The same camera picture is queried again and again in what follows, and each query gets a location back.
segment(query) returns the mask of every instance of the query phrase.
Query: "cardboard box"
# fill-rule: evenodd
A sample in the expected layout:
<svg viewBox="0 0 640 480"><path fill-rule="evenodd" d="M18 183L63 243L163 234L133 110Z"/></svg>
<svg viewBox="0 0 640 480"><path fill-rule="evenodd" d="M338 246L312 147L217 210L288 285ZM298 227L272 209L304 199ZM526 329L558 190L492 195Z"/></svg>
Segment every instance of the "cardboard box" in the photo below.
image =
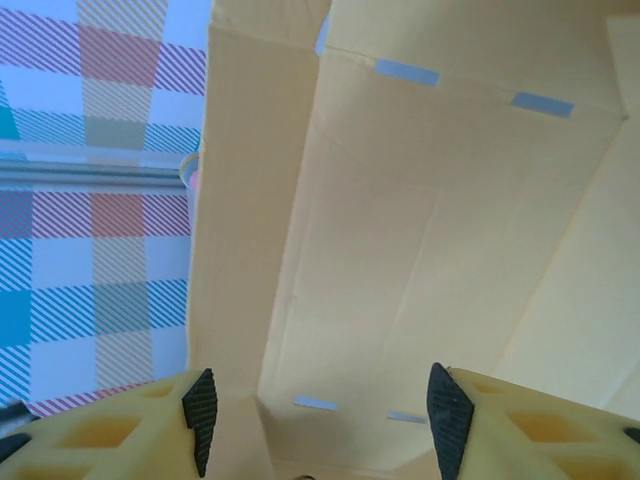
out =
<svg viewBox="0 0 640 480"><path fill-rule="evenodd" d="M275 465L264 478L292 465L417 478L402 472L430 463L428 426L388 416L426 417L435 361L588 404L634 371L640 296L614 294L640 277L640 223L599 218L615 208L612 175L640 201L637 120L612 147L640 105L640 22L616 23L613 43L606 24L639 11L217 0L190 364L214 369L223 405L257 396ZM607 244L594 221L626 236ZM626 276L607 269L622 258ZM592 308L603 269L615 320ZM600 316L586 328L575 305Z"/></svg>

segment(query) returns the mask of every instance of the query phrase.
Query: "striped pattern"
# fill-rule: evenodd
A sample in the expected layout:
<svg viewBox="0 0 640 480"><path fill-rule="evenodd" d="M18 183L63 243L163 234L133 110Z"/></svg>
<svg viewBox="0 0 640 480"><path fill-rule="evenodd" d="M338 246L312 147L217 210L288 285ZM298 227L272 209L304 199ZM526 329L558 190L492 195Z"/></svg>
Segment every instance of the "striped pattern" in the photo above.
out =
<svg viewBox="0 0 640 480"><path fill-rule="evenodd" d="M33 236L35 238L90 237L89 200L89 194L86 193L34 193Z"/></svg>
<svg viewBox="0 0 640 480"><path fill-rule="evenodd" d="M30 238L33 193L0 191L0 239Z"/></svg>
<svg viewBox="0 0 640 480"><path fill-rule="evenodd" d="M29 364L29 347L0 348L0 404L29 399Z"/></svg>
<svg viewBox="0 0 640 480"><path fill-rule="evenodd" d="M0 8L0 63L80 75L78 28Z"/></svg>
<svg viewBox="0 0 640 480"><path fill-rule="evenodd" d="M94 394L96 395L96 397L98 397L98 399L113 397L114 395L117 395L119 393L124 393L127 390L131 390L132 388L137 388L142 385L146 385L147 383L150 383L150 382L145 381L141 383L132 383L131 385L123 385L119 387L103 388L101 390L96 390Z"/></svg>
<svg viewBox="0 0 640 480"><path fill-rule="evenodd" d="M183 236L191 233L185 195L145 195L142 202L146 235Z"/></svg>
<svg viewBox="0 0 640 480"><path fill-rule="evenodd" d="M124 385L122 387L114 387L103 390L96 390L90 393L78 393L76 395L68 395L65 397L52 398L41 402L28 403L27 407L36 415L40 417L48 417L57 413L62 413L72 408L82 407L100 400L102 398L111 397L118 393L126 392L132 388L144 385L143 383L137 383L132 385Z"/></svg>
<svg viewBox="0 0 640 480"><path fill-rule="evenodd" d="M16 162L26 162L27 156L22 152L8 152L0 150L0 160L13 160Z"/></svg>
<svg viewBox="0 0 640 480"><path fill-rule="evenodd" d="M7 100L7 94L4 92L2 82L0 82L0 107L8 107L9 102Z"/></svg>
<svg viewBox="0 0 640 480"><path fill-rule="evenodd" d="M95 335L93 287L36 290L31 303L33 343Z"/></svg>
<svg viewBox="0 0 640 480"><path fill-rule="evenodd" d="M94 237L142 237L141 195L94 193L91 195Z"/></svg>
<svg viewBox="0 0 640 480"><path fill-rule="evenodd" d="M38 143L84 145L84 119L64 113L13 110L20 140Z"/></svg>
<svg viewBox="0 0 640 480"><path fill-rule="evenodd" d="M153 378L151 332L143 330L96 338L98 386L112 387Z"/></svg>
<svg viewBox="0 0 640 480"><path fill-rule="evenodd" d="M29 290L31 240L0 240L0 291Z"/></svg>
<svg viewBox="0 0 640 480"><path fill-rule="evenodd" d="M163 44L154 85L165 90L204 95L206 53Z"/></svg>
<svg viewBox="0 0 640 480"><path fill-rule="evenodd" d="M146 122L151 107L149 87L85 78L84 113L88 116Z"/></svg>
<svg viewBox="0 0 640 480"><path fill-rule="evenodd" d="M85 117L87 145L90 147L141 150L146 124L130 120Z"/></svg>
<svg viewBox="0 0 640 480"><path fill-rule="evenodd" d="M146 282L96 285L94 295L98 336L151 328Z"/></svg>
<svg viewBox="0 0 640 480"><path fill-rule="evenodd" d="M147 125L144 149L152 152L193 153L198 151L200 131L196 128Z"/></svg>
<svg viewBox="0 0 640 480"><path fill-rule="evenodd" d="M144 238L94 238L93 281L96 285L144 282L146 279Z"/></svg>
<svg viewBox="0 0 640 480"><path fill-rule="evenodd" d="M78 35L84 77L153 86L160 42L85 25Z"/></svg>
<svg viewBox="0 0 640 480"><path fill-rule="evenodd" d="M145 2L78 1L80 23L152 40L162 40L166 13L167 0Z"/></svg>
<svg viewBox="0 0 640 480"><path fill-rule="evenodd" d="M149 314L152 328L185 324L187 280L149 282Z"/></svg>

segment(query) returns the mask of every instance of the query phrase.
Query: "blue square pattern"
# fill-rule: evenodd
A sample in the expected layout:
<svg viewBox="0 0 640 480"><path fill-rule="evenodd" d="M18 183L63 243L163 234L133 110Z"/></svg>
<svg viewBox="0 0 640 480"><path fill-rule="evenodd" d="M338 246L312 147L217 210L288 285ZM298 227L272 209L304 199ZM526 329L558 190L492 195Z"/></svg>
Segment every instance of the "blue square pattern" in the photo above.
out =
<svg viewBox="0 0 640 480"><path fill-rule="evenodd" d="M0 405L29 400L31 354L26 345L0 348Z"/></svg>
<svg viewBox="0 0 640 480"><path fill-rule="evenodd" d="M85 145L84 118L64 113L12 110L20 140L62 145Z"/></svg>
<svg viewBox="0 0 640 480"><path fill-rule="evenodd" d="M0 80L14 110L83 114L81 77L0 65Z"/></svg>
<svg viewBox="0 0 640 480"><path fill-rule="evenodd" d="M148 289L152 328L176 327L185 324L186 280L149 282Z"/></svg>
<svg viewBox="0 0 640 480"><path fill-rule="evenodd" d="M144 242L149 281L189 278L191 237L145 237Z"/></svg>
<svg viewBox="0 0 640 480"><path fill-rule="evenodd" d="M0 292L0 348L27 345L31 331L31 292Z"/></svg>
<svg viewBox="0 0 640 480"><path fill-rule="evenodd" d="M0 139L20 140L20 132L9 107L0 107Z"/></svg>
<svg viewBox="0 0 640 480"><path fill-rule="evenodd" d="M31 345L30 401L40 402L96 389L94 338Z"/></svg>
<svg viewBox="0 0 640 480"><path fill-rule="evenodd" d="M187 367L187 329L183 326L151 331L153 379L183 373Z"/></svg>
<svg viewBox="0 0 640 480"><path fill-rule="evenodd" d="M164 22L163 43L206 50L207 25L212 7L213 2L210 0L169 2Z"/></svg>
<svg viewBox="0 0 640 480"><path fill-rule="evenodd" d="M204 96L153 89L149 123L202 129Z"/></svg>
<svg viewBox="0 0 640 480"><path fill-rule="evenodd" d="M93 286L35 290L31 301L34 343L95 335Z"/></svg>
<svg viewBox="0 0 640 480"><path fill-rule="evenodd" d="M0 291L30 290L32 240L0 240Z"/></svg>
<svg viewBox="0 0 640 480"><path fill-rule="evenodd" d="M91 238L37 238L33 240L34 289L91 285Z"/></svg>
<svg viewBox="0 0 640 480"><path fill-rule="evenodd" d="M0 0L2 7L56 20L78 21L76 0Z"/></svg>

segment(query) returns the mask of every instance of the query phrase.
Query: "blue tape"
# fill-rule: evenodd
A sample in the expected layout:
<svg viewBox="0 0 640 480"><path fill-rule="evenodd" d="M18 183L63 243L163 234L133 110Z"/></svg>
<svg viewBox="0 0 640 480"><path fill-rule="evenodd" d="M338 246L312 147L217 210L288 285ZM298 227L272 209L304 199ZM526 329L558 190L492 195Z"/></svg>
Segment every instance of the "blue tape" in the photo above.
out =
<svg viewBox="0 0 640 480"><path fill-rule="evenodd" d="M322 22L322 28L320 28L320 33L318 34L318 38L316 39L316 55L322 55L324 51L324 44L327 41L327 33L329 33L329 15L327 14L324 17L324 22Z"/></svg>
<svg viewBox="0 0 640 480"><path fill-rule="evenodd" d="M542 95L529 92L516 93L511 105L565 118L571 116L573 107L575 107L571 102L565 102L551 97L543 97Z"/></svg>
<svg viewBox="0 0 640 480"><path fill-rule="evenodd" d="M326 400L320 400L318 398L305 397L304 395L296 395L293 398L293 403L301 407L320 408L322 410L338 409L336 403L327 402Z"/></svg>
<svg viewBox="0 0 640 480"><path fill-rule="evenodd" d="M410 82L422 83L435 87L440 81L440 74L435 70L394 62L393 60L380 59L376 62L376 72L388 77L402 78Z"/></svg>
<svg viewBox="0 0 640 480"><path fill-rule="evenodd" d="M418 417L417 415L409 415L408 413L402 413L402 412L389 412L387 413L387 418L391 420L400 420L401 422L427 423L427 419L424 417Z"/></svg>

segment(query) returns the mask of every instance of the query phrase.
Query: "plaid fabric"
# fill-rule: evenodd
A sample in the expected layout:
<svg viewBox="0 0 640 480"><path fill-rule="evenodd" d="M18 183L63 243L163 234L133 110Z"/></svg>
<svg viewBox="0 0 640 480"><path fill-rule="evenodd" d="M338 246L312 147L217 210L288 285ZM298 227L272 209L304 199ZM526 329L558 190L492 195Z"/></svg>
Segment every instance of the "plaid fabric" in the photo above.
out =
<svg viewBox="0 0 640 480"><path fill-rule="evenodd" d="M46 415L185 368L184 193L86 190L0 191L0 403Z"/></svg>
<svg viewBox="0 0 640 480"><path fill-rule="evenodd" d="M0 0L0 158L177 168L210 0Z"/></svg>

